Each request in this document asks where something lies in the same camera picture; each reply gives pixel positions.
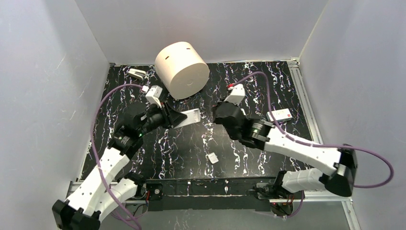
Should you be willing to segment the white remote control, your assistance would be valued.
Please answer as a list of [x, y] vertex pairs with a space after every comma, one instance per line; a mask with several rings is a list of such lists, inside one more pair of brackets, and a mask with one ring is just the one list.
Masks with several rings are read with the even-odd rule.
[[187, 125], [195, 124], [201, 121], [201, 112], [200, 109], [195, 108], [188, 111], [182, 111], [181, 114], [186, 115], [186, 118], [182, 120], [177, 126], [174, 128], [180, 128]]

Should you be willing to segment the white remote battery cover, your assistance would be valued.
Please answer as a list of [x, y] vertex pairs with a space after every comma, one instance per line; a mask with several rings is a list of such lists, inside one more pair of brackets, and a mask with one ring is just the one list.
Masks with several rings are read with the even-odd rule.
[[219, 162], [219, 159], [214, 152], [207, 154], [206, 157], [211, 164], [215, 164], [215, 163]]

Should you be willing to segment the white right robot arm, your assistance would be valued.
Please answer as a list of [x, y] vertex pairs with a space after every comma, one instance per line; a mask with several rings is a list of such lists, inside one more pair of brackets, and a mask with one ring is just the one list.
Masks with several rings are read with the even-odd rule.
[[289, 139], [272, 123], [248, 118], [230, 102], [219, 102], [212, 107], [212, 112], [214, 123], [222, 125], [232, 140], [312, 166], [310, 170], [278, 173], [273, 190], [293, 194], [301, 190], [325, 189], [338, 196], [352, 196], [358, 165], [350, 145], [322, 147], [299, 137]]

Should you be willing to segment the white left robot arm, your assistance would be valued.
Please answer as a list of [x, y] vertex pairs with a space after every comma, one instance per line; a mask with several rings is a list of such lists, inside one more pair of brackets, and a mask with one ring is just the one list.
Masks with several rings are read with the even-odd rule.
[[166, 103], [146, 108], [135, 103], [127, 108], [122, 121], [102, 157], [84, 182], [66, 200], [57, 200], [52, 211], [61, 230], [97, 230], [118, 205], [136, 196], [145, 178], [130, 172], [110, 188], [118, 172], [143, 145], [143, 136], [159, 127], [182, 127], [199, 121], [198, 110], [178, 112]]

